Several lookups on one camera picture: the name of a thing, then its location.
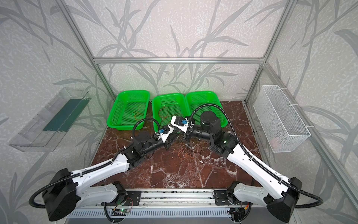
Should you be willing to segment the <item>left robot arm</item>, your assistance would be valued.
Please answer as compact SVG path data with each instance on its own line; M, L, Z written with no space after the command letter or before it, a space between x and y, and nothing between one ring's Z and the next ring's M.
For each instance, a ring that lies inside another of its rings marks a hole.
M190 122L183 117L174 116L170 124L159 128L157 132L140 132L132 130L132 143L115 153L102 163L70 172L68 169L58 171L50 183L37 190L29 199L29 205L45 209L49 221L58 221L68 216L73 210L96 203L122 202L127 198L126 191L120 183L96 187L95 184L124 173L137 166L147 154L162 147L169 148L180 132L186 132Z

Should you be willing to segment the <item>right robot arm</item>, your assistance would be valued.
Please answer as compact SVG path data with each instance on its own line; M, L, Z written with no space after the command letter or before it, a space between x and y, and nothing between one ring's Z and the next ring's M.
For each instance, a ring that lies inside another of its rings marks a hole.
M290 221L295 209L314 208L323 204L321 197L302 190L302 182L298 178L280 174L252 154L239 140L231 121L228 122L231 133L225 132L216 114L205 111L200 116L200 123L196 125L193 117L205 107L217 108L228 117L220 106L208 103L199 106L189 117L172 119L171 124L179 128L184 137L208 140L210 150L236 164L259 182L260 187L236 183L228 188L227 194L232 197L233 203L242 201L265 206L274 217L285 223Z

